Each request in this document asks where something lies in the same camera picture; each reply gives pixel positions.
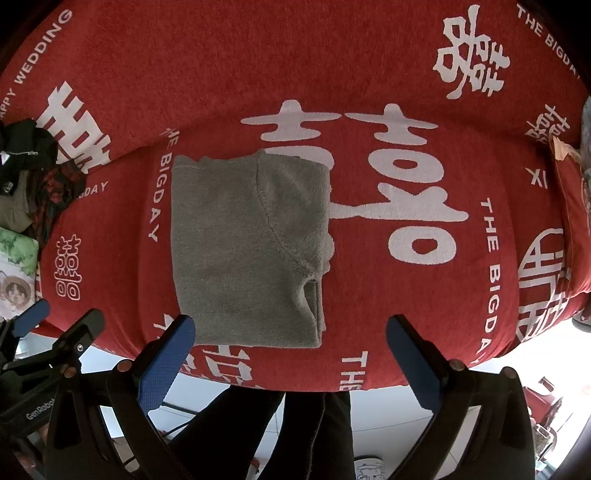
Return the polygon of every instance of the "red blanket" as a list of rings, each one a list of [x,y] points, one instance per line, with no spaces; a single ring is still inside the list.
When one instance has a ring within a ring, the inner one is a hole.
[[[60,160],[90,171],[41,257],[42,332],[100,308],[98,345],[134,357],[179,313],[171,159],[260,148],[332,168],[323,344],[194,347],[190,375],[397,385],[394,313],[475,365],[586,300],[558,282],[563,223],[543,139],[577,141],[587,93],[514,2],[69,0],[20,48],[2,93],[5,122],[37,119]]]

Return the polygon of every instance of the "screw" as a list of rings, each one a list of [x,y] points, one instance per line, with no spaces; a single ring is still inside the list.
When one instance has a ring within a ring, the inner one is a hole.
[[[452,370],[455,370],[456,372],[461,372],[462,370],[466,369],[466,365],[464,365],[464,362],[458,360],[457,358],[452,358],[449,361],[449,366],[452,368]]]
[[[117,370],[119,372],[127,372],[133,366],[133,362],[131,360],[122,360],[117,364]]]
[[[511,367],[505,367],[502,372],[505,374],[506,377],[508,378],[517,378],[517,372],[511,368]]]
[[[68,367],[64,371],[64,377],[66,378],[72,378],[74,375],[76,375],[76,369],[74,367]]]

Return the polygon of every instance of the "black pants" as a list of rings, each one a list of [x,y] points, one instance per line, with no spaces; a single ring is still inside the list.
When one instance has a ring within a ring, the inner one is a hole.
[[[353,480],[348,392],[284,394],[232,386],[169,446],[196,480],[245,480],[265,428],[284,395],[279,438],[259,480]]]

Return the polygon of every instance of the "blue gripper pad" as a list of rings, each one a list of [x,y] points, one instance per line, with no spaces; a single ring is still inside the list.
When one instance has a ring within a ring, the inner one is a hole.
[[[191,317],[179,315],[164,335],[170,329],[173,329],[172,335],[139,381],[138,403],[145,414],[162,405],[195,342],[195,323]]]
[[[390,351],[413,389],[419,404],[422,408],[436,413],[441,404],[441,382],[415,343],[421,341],[418,333],[412,333],[407,331],[398,315],[389,319],[386,326],[386,340]]]
[[[49,315],[49,302],[41,299],[13,320],[12,335],[22,338],[45,320]]]

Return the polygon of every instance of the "plaid shirt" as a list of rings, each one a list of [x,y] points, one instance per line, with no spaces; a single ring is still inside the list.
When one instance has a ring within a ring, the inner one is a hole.
[[[29,215],[33,223],[27,234],[45,246],[60,213],[76,200],[86,188],[86,176],[73,160],[49,170],[32,171],[29,175],[27,197],[34,200],[37,210]]]

